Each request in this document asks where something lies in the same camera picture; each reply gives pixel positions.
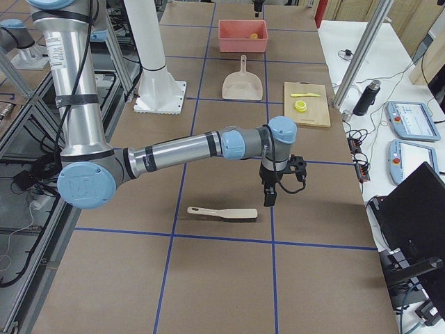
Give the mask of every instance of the blue joint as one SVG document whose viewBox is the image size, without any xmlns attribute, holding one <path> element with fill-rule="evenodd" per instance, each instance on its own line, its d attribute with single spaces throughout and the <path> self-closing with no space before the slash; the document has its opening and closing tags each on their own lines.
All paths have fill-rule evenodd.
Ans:
<svg viewBox="0 0 445 334">
<path fill-rule="evenodd" d="M 2 28 L 7 29 L 24 29 L 26 28 L 25 23 L 20 21 L 19 19 L 4 19 L 0 22 L 0 26 Z"/>
<path fill-rule="evenodd" d="M 114 177 L 93 162 L 74 162 L 57 179 L 60 196 L 73 207 L 94 209 L 107 203 L 116 192 Z"/>
<path fill-rule="evenodd" d="M 293 144 L 297 138 L 297 125 L 286 116 L 277 116 L 270 120 L 268 126 L 276 141 L 284 144 Z"/>
<path fill-rule="evenodd" d="M 227 160 L 239 160 L 244 157 L 245 143 L 243 136 L 236 130 L 221 135 L 222 155 Z"/>
<path fill-rule="evenodd" d="M 108 37 L 108 30 L 94 31 L 91 33 L 91 42 L 105 42 Z"/>
<path fill-rule="evenodd" d="M 57 10 L 68 7 L 76 0 L 26 0 L 30 5 L 43 10 Z"/>
</svg>

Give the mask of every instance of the cutting board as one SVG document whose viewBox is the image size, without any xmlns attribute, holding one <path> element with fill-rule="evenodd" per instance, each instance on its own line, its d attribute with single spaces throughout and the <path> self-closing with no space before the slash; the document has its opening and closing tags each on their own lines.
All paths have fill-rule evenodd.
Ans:
<svg viewBox="0 0 445 334">
<path fill-rule="evenodd" d="M 316 93 L 321 97 L 291 97 L 294 93 Z M 297 100 L 306 102 L 307 111 L 297 112 L 293 105 Z M 327 107 L 326 87 L 306 83 L 284 83 L 284 115 L 299 125 L 310 127 L 331 127 L 329 108 Z"/>
</svg>

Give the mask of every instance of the dustpan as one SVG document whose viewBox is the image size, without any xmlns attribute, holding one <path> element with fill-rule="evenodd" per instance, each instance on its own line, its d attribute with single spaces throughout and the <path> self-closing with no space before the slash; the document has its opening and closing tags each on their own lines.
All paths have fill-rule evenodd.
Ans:
<svg viewBox="0 0 445 334">
<path fill-rule="evenodd" d="M 246 71 L 247 57 L 241 56 L 241 70 L 229 74 L 222 84 L 222 98 L 226 100 L 252 100 L 263 98 L 261 80 L 253 73 Z"/>
</svg>

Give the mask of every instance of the black bottle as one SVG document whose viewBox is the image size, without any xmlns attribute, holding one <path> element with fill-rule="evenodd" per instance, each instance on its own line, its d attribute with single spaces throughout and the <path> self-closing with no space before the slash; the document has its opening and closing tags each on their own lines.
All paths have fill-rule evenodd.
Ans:
<svg viewBox="0 0 445 334">
<path fill-rule="evenodd" d="M 375 96 L 380 90 L 380 81 L 373 80 L 365 89 L 354 107 L 353 114 L 363 116 L 368 112 L 370 105 L 374 104 Z"/>
</svg>

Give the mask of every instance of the red plastic container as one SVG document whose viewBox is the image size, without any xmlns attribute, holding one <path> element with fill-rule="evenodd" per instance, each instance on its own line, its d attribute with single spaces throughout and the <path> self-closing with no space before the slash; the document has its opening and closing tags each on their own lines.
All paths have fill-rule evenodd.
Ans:
<svg viewBox="0 0 445 334">
<path fill-rule="evenodd" d="M 258 38 L 251 38 L 256 33 Z M 268 41 L 262 19 L 221 19 L 218 23 L 221 52 L 265 52 Z"/>
</svg>

